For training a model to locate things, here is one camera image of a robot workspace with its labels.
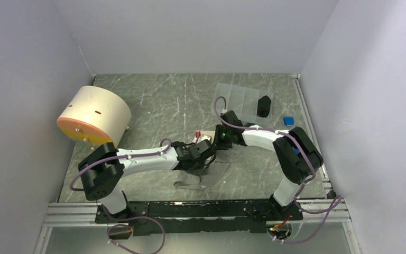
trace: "blue sponge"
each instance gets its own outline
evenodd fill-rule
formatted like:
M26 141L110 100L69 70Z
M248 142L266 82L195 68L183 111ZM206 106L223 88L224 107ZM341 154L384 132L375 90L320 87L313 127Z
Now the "blue sponge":
M295 121L293 120L293 117L291 116L285 116L284 117L284 125L285 126L293 126L295 124Z

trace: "cylindrical container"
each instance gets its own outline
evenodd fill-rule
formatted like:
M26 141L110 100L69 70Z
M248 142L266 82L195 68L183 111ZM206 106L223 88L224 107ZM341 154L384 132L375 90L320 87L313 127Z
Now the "cylindrical container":
M132 113L116 94L96 86L80 88L57 119L66 136L92 144L119 144Z

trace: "table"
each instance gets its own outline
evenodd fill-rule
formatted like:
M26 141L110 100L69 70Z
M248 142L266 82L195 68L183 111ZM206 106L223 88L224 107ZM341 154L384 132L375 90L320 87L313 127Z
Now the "table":
M233 84L274 93L269 126L287 129L284 116L308 131L303 102L290 74L98 74L94 86L120 96L130 107L130 129L119 148L146 149L159 146L163 138L190 142L196 130L214 130L219 124L211 115L217 83ZM77 164L91 153L89 146L76 144L59 202L87 202L81 192L68 185L78 173ZM276 154L256 147L234 146L230 166L215 185L203 190L175 188L177 171L150 171L119 181L129 201L196 201L269 198L283 177ZM301 198L326 198L321 174L308 185Z

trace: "gray fabric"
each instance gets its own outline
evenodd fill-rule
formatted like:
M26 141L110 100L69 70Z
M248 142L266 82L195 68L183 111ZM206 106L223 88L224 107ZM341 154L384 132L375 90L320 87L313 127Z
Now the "gray fabric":
M200 176L181 171L173 185L181 189L204 189L214 185L225 174L229 167L228 154L226 151L217 151L216 159L205 168Z

